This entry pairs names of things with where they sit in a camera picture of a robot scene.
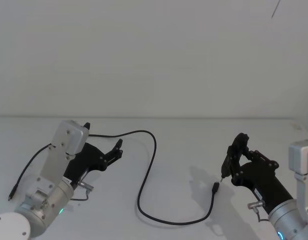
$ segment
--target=cable connector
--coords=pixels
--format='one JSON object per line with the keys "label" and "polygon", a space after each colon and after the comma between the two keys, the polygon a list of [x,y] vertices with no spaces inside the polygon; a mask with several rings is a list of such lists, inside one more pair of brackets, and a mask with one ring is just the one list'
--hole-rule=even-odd
{"label": "cable connector", "polygon": [[213,187],[212,187],[212,193],[216,194],[219,190],[220,183],[218,181],[214,182]]}
{"label": "cable connector", "polygon": [[18,184],[15,184],[12,191],[10,191],[10,194],[8,195],[8,200],[11,200],[16,192],[16,189],[18,189]]}

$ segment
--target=black cable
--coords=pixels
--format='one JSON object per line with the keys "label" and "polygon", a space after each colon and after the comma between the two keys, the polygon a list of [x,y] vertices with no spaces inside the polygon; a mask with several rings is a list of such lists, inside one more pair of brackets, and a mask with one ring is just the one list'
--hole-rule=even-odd
{"label": "black cable", "polygon": [[258,222],[269,222],[270,221],[268,219],[261,219],[259,212],[257,212],[256,215],[257,215]]}
{"label": "black cable", "polygon": [[43,150],[47,149],[51,144],[47,144],[46,146],[42,147],[40,150],[37,151],[37,153],[34,154],[34,156],[32,156],[32,158],[28,161],[28,163],[26,164],[26,166],[24,167],[23,171],[21,172],[21,174],[19,175],[16,184],[14,185],[14,187],[12,188],[12,191],[10,191],[10,194],[8,196],[8,200],[11,200],[19,186],[19,183],[25,173],[25,171],[28,169],[28,167],[30,166],[30,164],[33,162],[33,160],[37,157],[37,155],[39,155]]}
{"label": "black cable", "polygon": [[[215,197],[215,194],[217,193],[219,187],[220,187],[220,183],[219,182],[215,182],[213,187],[212,187],[212,196],[211,196],[211,202],[210,202],[210,206],[209,206],[209,210],[207,212],[207,214],[200,218],[200,219],[197,219],[197,220],[194,220],[194,221],[186,221],[186,222],[173,222],[173,221],[166,221],[166,220],[162,220],[162,219],[159,219],[159,218],[156,218],[156,217],[153,217],[149,214],[147,214],[145,211],[142,210],[141,208],[141,204],[140,204],[140,201],[141,201],[141,195],[142,195],[142,192],[143,192],[143,189],[144,189],[144,186],[145,186],[145,183],[148,179],[148,176],[149,176],[149,173],[150,173],[150,170],[152,168],[152,165],[153,165],[153,161],[154,161],[154,158],[155,158],[155,155],[156,155],[156,150],[157,150],[157,141],[156,141],[156,138],[155,136],[153,135],[153,133],[151,133],[150,131],[147,131],[147,130],[136,130],[136,131],[130,131],[130,132],[127,132],[127,133],[123,133],[123,134],[119,134],[119,135],[101,135],[101,134],[90,134],[88,135],[89,137],[97,137],[97,138],[119,138],[119,137],[123,137],[123,136],[127,136],[127,135],[131,135],[131,134],[136,134],[136,133],[146,133],[146,134],[149,134],[153,140],[154,140],[154,150],[153,150],[153,154],[152,154],[152,157],[151,157],[151,160],[150,160],[150,163],[149,163],[149,166],[147,168],[147,171],[146,171],[146,174],[145,174],[145,177],[143,179],[143,182],[139,188],[139,191],[138,191],[138,195],[137,195],[137,208],[139,210],[139,212],[144,215],[145,217],[147,217],[148,219],[151,219],[155,222],[159,222],[159,223],[162,223],[162,224],[167,224],[167,225],[174,225],[174,226],[185,226],[185,225],[192,225],[192,224],[197,224],[199,222],[202,222],[204,220],[206,220],[211,212],[212,212],[212,209],[213,209],[213,205],[214,205],[214,197]],[[26,169],[29,167],[29,165],[31,164],[31,162],[34,160],[34,158],[40,153],[42,152],[44,149],[46,149],[50,144],[44,146],[43,148],[41,148],[37,153],[35,153],[35,155],[30,159],[30,161],[27,163],[27,165],[25,166],[25,168],[23,169],[21,175],[19,176],[18,180],[17,180],[17,183],[15,184],[15,186],[13,187],[9,197],[8,197],[8,200],[12,199],[14,193],[16,192],[16,189],[18,187],[18,184],[23,176],[23,174],[25,173]],[[87,201],[89,199],[89,196],[86,195],[86,199],[71,199],[72,201]]]}

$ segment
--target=led light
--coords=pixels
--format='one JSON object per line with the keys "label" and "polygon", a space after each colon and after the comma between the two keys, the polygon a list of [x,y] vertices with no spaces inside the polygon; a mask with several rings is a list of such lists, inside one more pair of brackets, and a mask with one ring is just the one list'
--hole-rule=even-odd
{"label": "led light", "polygon": [[281,232],[278,231],[277,234],[280,240],[284,240],[283,234]]}

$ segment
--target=white tabletop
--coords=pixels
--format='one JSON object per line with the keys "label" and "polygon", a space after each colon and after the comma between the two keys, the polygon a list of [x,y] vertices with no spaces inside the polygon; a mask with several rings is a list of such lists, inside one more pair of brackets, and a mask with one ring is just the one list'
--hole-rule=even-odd
{"label": "white tabletop", "polygon": [[[75,119],[91,123],[92,134],[119,134],[132,130],[152,131],[157,154],[142,198],[143,209],[168,221],[191,221],[206,214],[213,182],[228,145],[240,133],[249,135],[249,148],[277,161],[277,177],[295,196],[296,180],[288,169],[288,146],[308,139],[308,133],[284,119]],[[8,195],[30,157],[48,144],[60,118],[0,117],[0,214],[11,212],[24,197],[33,173],[38,172],[46,152],[38,156],[21,182],[13,201]],[[102,152],[115,139],[89,139]],[[86,182],[95,187],[89,201],[70,202],[65,211],[37,240],[277,240],[268,222],[258,223],[247,204],[255,202],[244,187],[225,179],[215,197],[210,218],[185,226],[166,226],[144,218],[136,210],[136,197],[153,151],[150,136],[138,133],[123,138],[122,159],[105,172],[91,172]],[[85,191],[77,189],[76,198]],[[261,217],[266,213],[261,210]]]}

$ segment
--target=white wall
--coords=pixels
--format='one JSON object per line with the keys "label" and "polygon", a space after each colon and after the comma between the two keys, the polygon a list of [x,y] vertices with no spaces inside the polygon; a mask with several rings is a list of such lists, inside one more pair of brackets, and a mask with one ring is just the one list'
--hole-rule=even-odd
{"label": "white wall", "polygon": [[308,0],[0,0],[0,115],[308,114]]}

